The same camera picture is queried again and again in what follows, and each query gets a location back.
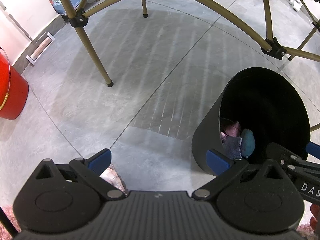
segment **bucket handle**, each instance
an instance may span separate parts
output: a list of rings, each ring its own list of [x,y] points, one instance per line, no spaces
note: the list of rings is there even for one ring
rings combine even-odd
[[[8,55],[5,52],[5,50],[2,47],[0,47],[0,50],[1,49],[3,50],[3,52],[4,52],[4,54],[5,54],[6,58],[7,58],[7,61],[8,61],[8,66],[9,66],[9,86],[8,86],[8,91],[7,91],[7,93],[6,93],[5,97],[4,97],[4,100],[3,100],[2,104],[0,105],[0,110],[2,110],[2,108],[4,107],[4,104],[6,103],[6,101],[8,99],[9,89],[10,89],[10,82],[11,82],[11,69],[10,69],[9,58],[8,58]]]

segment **black bin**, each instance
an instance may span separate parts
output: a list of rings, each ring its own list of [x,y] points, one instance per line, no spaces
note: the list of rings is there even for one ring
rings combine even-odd
[[[227,84],[192,138],[192,153],[197,164],[215,175],[207,165],[206,153],[214,149],[224,155],[220,122],[239,121],[241,129],[253,132],[255,150],[249,163],[262,164],[265,148],[276,142],[307,159],[310,125],[305,106],[294,87],[280,74],[262,67],[237,73]]]

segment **concrete floor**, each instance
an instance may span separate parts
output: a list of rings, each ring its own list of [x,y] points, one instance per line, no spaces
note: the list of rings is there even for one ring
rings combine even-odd
[[[215,1],[265,37],[262,0]],[[283,75],[300,94],[310,125],[320,122],[320,63],[273,59],[193,0],[147,0],[147,6],[143,18],[141,0],[121,1],[85,27],[114,87],[105,85],[70,25],[23,72],[30,85],[26,106],[16,120],[0,120],[0,205],[13,202],[43,158],[67,163],[103,148],[111,148],[129,190],[191,193],[214,178],[193,160],[195,128],[230,78],[251,66]],[[312,28],[308,17],[287,0],[270,6],[278,41],[298,47]],[[305,49],[320,53],[319,33]],[[320,131],[311,138],[319,143]]]

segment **metal bolt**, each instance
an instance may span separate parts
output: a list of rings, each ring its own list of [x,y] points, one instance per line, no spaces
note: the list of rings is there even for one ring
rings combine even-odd
[[[203,189],[203,188],[197,189],[197,190],[195,191],[195,195],[196,195],[197,197],[202,197],[202,198],[209,197],[210,191],[207,190],[207,189]]]
[[[111,198],[120,198],[122,196],[122,191],[119,190],[119,189],[113,189],[113,190],[110,190],[108,193],[107,193],[107,196],[108,197],[111,197]]]

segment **pink cloth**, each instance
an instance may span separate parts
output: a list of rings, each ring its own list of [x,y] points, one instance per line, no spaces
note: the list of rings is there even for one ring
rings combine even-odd
[[[229,136],[233,136],[233,137],[239,137],[240,136],[240,131],[241,131],[241,127],[239,122],[234,122],[231,125],[228,125],[225,129],[224,132],[225,134],[229,135]]]
[[[228,136],[228,135],[226,135],[224,132],[220,132],[220,139],[221,139],[222,143],[225,142],[227,136]]]
[[[125,188],[122,185],[121,179],[119,178],[118,174],[112,168],[107,168],[101,175],[106,182],[110,183],[111,185],[115,186],[117,189],[125,192]]]
[[[297,228],[297,232],[302,237],[306,238],[307,240],[318,240],[318,236],[313,232],[312,227],[309,224],[299,225]]]
[[[11,223],[14,225],[14,227],[18,230],[18,232],[21,231],[18,222],[16,220],[16,217],[13,214],[13,210],[11,206],[5,206],[2,208],[3,212],[7,215]],[[7,232],[7,230],[4,228],[4,226],[0,223],[0,240],[10,240],[12,237]]]

